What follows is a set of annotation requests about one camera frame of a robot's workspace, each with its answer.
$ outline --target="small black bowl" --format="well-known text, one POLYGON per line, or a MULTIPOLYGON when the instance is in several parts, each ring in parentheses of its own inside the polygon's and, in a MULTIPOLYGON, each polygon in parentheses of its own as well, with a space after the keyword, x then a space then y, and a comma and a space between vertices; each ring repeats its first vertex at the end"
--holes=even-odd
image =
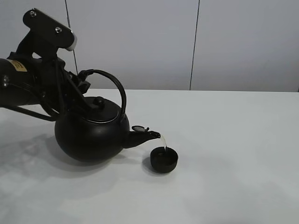
POLYGON ((169 173, 178 163, 178 154, 172 148, 158 147, 150 153, 150 163, 158 173, 169 173))

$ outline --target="teapot lid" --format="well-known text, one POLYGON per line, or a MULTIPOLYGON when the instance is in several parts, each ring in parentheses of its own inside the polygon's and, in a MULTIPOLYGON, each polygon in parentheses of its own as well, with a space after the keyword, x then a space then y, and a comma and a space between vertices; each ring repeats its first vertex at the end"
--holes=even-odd
POLYGON ((92 107, 86 119, 96 123, 107 123, 116 119, 120 107, 103 97, 85 97, 85 101, 92 107))

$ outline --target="teapot spout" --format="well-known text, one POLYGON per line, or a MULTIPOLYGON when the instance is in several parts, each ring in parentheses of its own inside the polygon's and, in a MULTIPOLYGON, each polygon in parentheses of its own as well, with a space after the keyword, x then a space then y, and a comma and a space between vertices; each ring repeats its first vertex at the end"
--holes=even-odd
POLYGON ((159 139, 161 137, 161 134, 154 131, 149 132, 129 132, 128 137, 125 139, 125 141, 122 144, 123 148, 132 148, 136 147, 142 143, 145 143, 148 140, 152 139, 159 139))

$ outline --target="table surface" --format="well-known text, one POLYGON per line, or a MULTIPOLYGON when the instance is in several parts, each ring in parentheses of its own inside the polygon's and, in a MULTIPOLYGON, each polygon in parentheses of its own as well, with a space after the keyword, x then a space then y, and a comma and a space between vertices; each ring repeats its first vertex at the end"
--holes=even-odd
MULTIPOLYGON (((87 95, 120 103, 117 90, 87 95)), ((59 148, 54 123, 1 109, 0 223, 299 223, 299 94, 128 90, 127 97, 130 124, 161 132, 178 152, 173 172, 150 169, 160 140, 84 166, 59 148)))

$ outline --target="yellow label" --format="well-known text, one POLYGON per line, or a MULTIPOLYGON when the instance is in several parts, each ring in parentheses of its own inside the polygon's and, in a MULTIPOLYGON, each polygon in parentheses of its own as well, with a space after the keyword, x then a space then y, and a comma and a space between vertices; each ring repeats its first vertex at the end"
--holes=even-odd
POLYGON ((27 71, 27 69, 21 62, 16 61, 16 60, 9 60, 9 59, 7 59, 7 60, 14 66, 14 68, 17 71, 27 71))

